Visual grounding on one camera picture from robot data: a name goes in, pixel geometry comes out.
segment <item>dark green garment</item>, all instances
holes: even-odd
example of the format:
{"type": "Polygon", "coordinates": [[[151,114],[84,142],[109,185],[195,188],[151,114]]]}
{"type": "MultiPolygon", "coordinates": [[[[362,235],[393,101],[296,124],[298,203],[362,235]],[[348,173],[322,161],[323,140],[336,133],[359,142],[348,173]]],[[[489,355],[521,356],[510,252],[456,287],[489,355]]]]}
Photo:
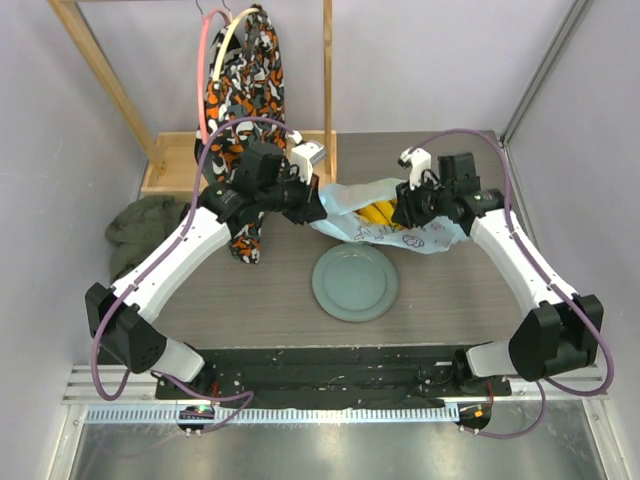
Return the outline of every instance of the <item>dark green garment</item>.
{"type": "Polygon", "coordinates": [[[167,195],[151,195],[129,205],[107,227],[115,245],[109,261],[111,281],[140,265],[179,225],[186,203],[167,195]]]}

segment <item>plate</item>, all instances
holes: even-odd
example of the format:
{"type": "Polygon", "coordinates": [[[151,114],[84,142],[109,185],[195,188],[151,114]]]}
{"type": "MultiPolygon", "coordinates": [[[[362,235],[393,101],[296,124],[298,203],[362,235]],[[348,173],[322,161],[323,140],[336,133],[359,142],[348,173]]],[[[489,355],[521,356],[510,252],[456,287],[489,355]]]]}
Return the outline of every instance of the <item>plate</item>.
{"type": "Polygon", "coordinates": [[[391,261],[369,245],[345,243],[326,252],[313,269],[320,306],[345,322],[368,322],[389,310],[398,294],[391,261]]]}

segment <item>wall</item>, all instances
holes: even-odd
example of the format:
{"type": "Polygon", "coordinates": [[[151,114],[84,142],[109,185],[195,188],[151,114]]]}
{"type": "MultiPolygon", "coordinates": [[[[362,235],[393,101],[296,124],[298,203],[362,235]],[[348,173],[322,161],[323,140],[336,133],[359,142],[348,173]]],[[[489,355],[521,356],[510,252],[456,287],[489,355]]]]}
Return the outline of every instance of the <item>wall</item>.
{"type": "MultiPolygon", "coordinates": [[[[227,3],[239,12],[251,2],[227,3]]],[[[322,0],[261,3],[280,37],[287,120],[323,128],[322,0]]],[[[333,3],[335,128],[376,132],[502,130],[571,0],[333,3]]],[[[83,10],[150,128],[194,129],[195,3],[98,2],[83,10]]]]}
{"type": "MultiPolygon", "coordinates": [[[[640,444],[630,414],[640,395],[639,20],[635,0],[593,2],[512,143],[542,251],[605,306],[616,360],[610,393],[628,454],[640,444]]],[[[640,476],[637,456],[630,462],[640,476]]]]}
{"type": "Polygon", "coordinates": [[[42,0],[0,2],[0,464],[42,479],[74,362],[87,361],[85,290],[107,280],[107,223],[144,158],[42,0]]]}

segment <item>orange and black camouflage fabric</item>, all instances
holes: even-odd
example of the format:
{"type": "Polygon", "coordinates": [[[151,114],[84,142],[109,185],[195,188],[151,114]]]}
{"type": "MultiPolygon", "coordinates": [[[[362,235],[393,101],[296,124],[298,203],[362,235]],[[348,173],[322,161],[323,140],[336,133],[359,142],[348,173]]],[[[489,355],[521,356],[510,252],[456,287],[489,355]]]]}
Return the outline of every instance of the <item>orange and black camouflage fabric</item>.
{"type": "MultiPolygon", "coordinates": [[[[211,77],[216,56],[227,32],[223,28],[213,41],[209,67],[211,77]]],[[[232,39],[227,49],[220,79],[209,80],[205,92],[205,119],[209,134],[228,120],[247,116],[269,117],[284,122],[284,83],[280,46],[271,20],[264,10],[250,14],[245,22],[244,43],[232,39]]],[[[244,122],[218,135],[203,171],[209,183],[229,182],[244,148],[261,138],[281,148],[286,146],[285,132],[275,125],[244,122]]],[[[202,133],[196,132],[196,161],[204,149],[202,133]]],[[[229,242],[234,257],[246,263],[260,259],[260,233],[264,212],[229,242]]]]}

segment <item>light blue bag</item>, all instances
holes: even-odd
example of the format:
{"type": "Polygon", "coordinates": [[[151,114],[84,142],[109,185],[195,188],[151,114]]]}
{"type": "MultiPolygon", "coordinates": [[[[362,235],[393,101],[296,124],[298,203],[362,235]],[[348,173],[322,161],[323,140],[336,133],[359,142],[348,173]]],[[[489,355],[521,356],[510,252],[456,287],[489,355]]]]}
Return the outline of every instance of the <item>light blue bag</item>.
{"type": "Polygon", "coordinates": [[[437,217],[424,227],[400,230],[372,224],[355,212],[372,203],[396,198],[396,185],[401,182],[395,178],[385,178],[364,185],[331,183],[319,192],[327,218],[310,225],[343,242],[392,245],[425,255],[446,252],[454,243],[468,238],[460,225],[447,217],[437,217]]]}

